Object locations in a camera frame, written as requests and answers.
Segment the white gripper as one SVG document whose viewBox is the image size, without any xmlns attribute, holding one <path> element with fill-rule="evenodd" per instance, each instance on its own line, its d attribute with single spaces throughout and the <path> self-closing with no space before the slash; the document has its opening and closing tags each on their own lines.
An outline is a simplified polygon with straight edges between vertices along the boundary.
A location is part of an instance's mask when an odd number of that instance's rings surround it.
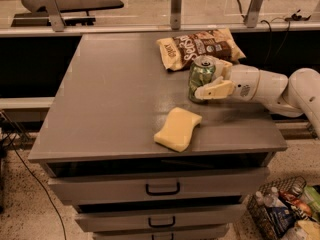
<svg viewBox="0 0 320 240">
<path fill-rule="evenodd" d="M 242 64 L 233 66 L 232 63 L 218 58 L 214 59 L 214 64 L 216 79 L 196 89 L 197 99 L 224 99 L 229 95 L 243 101 L 250 101 L 253 98 L 260 77 L 257 68 Z"/>
</svg>

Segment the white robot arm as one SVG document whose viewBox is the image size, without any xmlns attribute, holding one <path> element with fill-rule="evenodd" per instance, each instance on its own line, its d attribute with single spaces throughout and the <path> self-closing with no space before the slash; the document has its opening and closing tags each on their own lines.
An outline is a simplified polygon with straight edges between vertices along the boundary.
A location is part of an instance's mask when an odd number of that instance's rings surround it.
<svg viewBox="0 0 320 240">
<path fill-rule="evenodd" d="M 320 73 L 300 68 L 284 74 L 237 64 L 195 91 L 200 100 L 225 99 L 261 103 L 271 113 L 286 117 L 304 114 L 320 137 Z"/>
</svg>

